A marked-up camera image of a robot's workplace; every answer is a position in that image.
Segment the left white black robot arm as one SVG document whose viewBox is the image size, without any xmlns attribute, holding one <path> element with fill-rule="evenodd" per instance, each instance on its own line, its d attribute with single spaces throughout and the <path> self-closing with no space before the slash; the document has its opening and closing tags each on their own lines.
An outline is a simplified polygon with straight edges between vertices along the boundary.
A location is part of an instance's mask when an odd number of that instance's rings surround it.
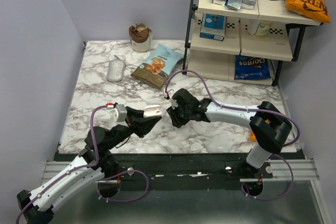
<svg viewBox="0 0 336 224">
<path fill-rule="evenodd" d="M 102 109 L 109 110 L 114 117 L 116 125 L 111 129 L 93 124 L 95 113 Z M 123 104 L 107 103 L 95 108 L 90 116 L 85 148 L 48 182 L 17 195 L 20 212 L 15 222 L 19 223 L 24 217 L 27 223 L 49 223 L 58 207 L 91 183 L 116 179 L 117 186 L 121 186 L 120 178 L 128 170 L 120 170 L 110 150 L 132 134 L 143 138 L 161 118 L 159 105 L 136 110 Z"/>
</svg>

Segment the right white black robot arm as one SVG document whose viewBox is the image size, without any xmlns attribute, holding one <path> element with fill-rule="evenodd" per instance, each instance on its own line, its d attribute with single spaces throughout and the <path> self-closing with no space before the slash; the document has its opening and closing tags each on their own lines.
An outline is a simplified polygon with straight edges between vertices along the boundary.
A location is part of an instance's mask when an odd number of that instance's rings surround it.
<svg viewBox="0 0 336 224">
<path fill-rule="evenodd" d="M 279 154 L 292 130 L 289 118 L 270 102 L 258 106 L 233 106 L 211 99 L 198 100 L 186 89 L 173 95 L 166 94 L 171 106 L 166 110 L 172 125 L 181 128 L 189 121 L 224 122 L 251 129 L 257 143 L 241 165 L 242 173 L 249 178 L 259 174 L 264 162 Z"/>
</svg>

